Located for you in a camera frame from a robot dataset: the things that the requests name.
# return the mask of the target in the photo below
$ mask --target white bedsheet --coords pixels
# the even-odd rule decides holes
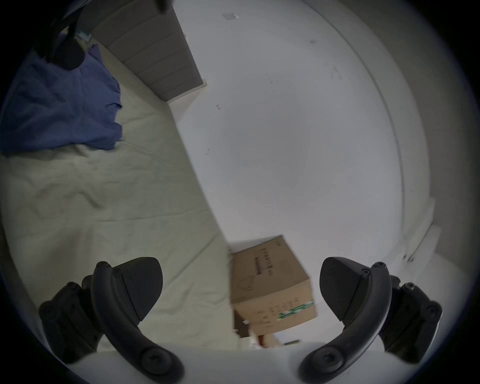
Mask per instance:
[[[98,261],[156,257],[163,291],[140,330],[157,343],[236,349],[228,248],[168,105],[100,48],[120,83],[123,141],[108,152],[1,156],[2,220],[19,274],[40,305]],[[104,337],[99,349],[111,348]]]

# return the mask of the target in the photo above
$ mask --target small object on floor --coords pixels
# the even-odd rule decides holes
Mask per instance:
[[[239,17],[234,13],[222,13],[222,16],[225,17],[226,20],[235,20]]]

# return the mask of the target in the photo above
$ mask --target gray headboard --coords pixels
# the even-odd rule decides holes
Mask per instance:
[[[202,84],[175,12],[161,15],[154,0],[93,0],[78,26],[164,101]]]

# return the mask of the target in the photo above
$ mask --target cardboard box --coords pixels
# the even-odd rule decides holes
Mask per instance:
[[[283,236],[233,255],[231,303],[258,336],[316,317],[310,279]]]

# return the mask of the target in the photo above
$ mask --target blue cloth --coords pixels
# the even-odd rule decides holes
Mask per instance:
[[[35,56],[0,127],[0,150],[34,151],[67,144],[113,149],[121,138],[115,115],[120,87],[103,65],[98,46],[66,71]]]

